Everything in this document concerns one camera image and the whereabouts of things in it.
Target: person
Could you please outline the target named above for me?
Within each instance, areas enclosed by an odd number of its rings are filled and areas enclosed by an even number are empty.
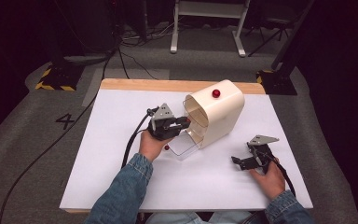
[[[85,223],[136,223],[139,207],[145,198],[146,187],[153,173],[152,162],[171,140],[159,141],[153,138],[148,131],[143,131],[139,152],[120,170],[109,189],[92,206]],[[270,223],[313,223],[310,214],[296,200],[291,191],[285,190],[283,175],[274,162],[269,164],[266,175],[261,175],[256,170],[249,172],[267,197],[271,199],[265,210],[265,215]],[[220,220],[227,223],[224,220],[225,217],[237,216],[238,213],[214,213],[210,221],[217,223],[219,221],[216,220]],[[235,222],[228,223],[242,223],[250,216],[248,212],[241,212],[241,214],[243,216],[237,218]],[[146,223],[209,222],[202,221],[196,213],[156,213]]]

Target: table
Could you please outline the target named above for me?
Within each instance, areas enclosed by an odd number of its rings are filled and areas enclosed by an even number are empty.
[[[102,82],[89,124],[76,156],[60,208],[67,212],[88,212],[108,189],[120,170],[125,146],[147,108],[167,103],[178,117],[189,92],[213,82],[176,80],[105,79]],[[235,83],[244,92],[245,107],[234,130],[184,161],[163,151],[153,162],[141,212],[260,210],[269,200],[247,172],[231,156],[248,158],[245,143],[256,134],[280,138],[269,146],[286,168],[297,198],[306,208],[312,202],[296,160],[261,85]],[[130,156],[137,152],[139,136]]]
[[[240,34],[245,21],[246,13],[249,8],[250,0],[244,1],[243,4],[223,4],[223,3],[208,3],[208,2],[188,2],[176,0],[174,26],[171,42],[171,53],[177,52],[178,45],[178,22],[179,15],[187,16],[203,16],[203,17],[219,17],[219,18],[233,18],[240,19],[237,31],[233,31],[233,37],[237,46],[238,54],[245,57],[245,50],[243,49]]]

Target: jacket sleeve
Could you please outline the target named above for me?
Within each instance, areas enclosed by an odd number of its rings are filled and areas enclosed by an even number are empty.
[[[290,190],[272,200],[266,209],[266,217],[269,223],[314,223],[308,211]]]
[[[152,163],[135,154],[92,206],[85,223],[135,223],[152,173]]]

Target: person's right hand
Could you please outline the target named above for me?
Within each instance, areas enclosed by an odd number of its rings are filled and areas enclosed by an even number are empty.
[[[275,199],[284,192],[284,177],[275,162],[272,161],[269,163],[266,175],[259,174],[255,169],[250,170],[249,173],[257,181],[260,188],[270,200]]]

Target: floor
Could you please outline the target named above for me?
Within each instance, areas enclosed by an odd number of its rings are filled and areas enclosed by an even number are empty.
[[[121,46],[128,55],[122,55],[128,76],[255,82],[255,73],[270,69],[286,38],[273,40],[253,57],[241,58],[232,39],[233,29],[186,29],[179,34],[176,54],[169,51],[170,35],[141,47]],[[261,44],[257,31],[242,35],[241,40],[246,50]],[[2,223],[81,223],[87,216],[68,214],[59,209],[59,204],[92,108],[58,141],[65,130],[56,119],[66,114],[71,114],[72,119],[80,117],[98,90],[103,63],[85,68],[77,91],[36,90],[47,66],[48,62],[27,77],[29,94],[0,126],[0,212],[16,179],[46,151],[9,195]],[[107,65],[105,76],[126,77],[118,53]],[[307,83],[297,69],[291,79],[297,96],[270,95],[270,99],[314,204],[310,213],[317,223],[358,223],[350,186],[324,140]]]

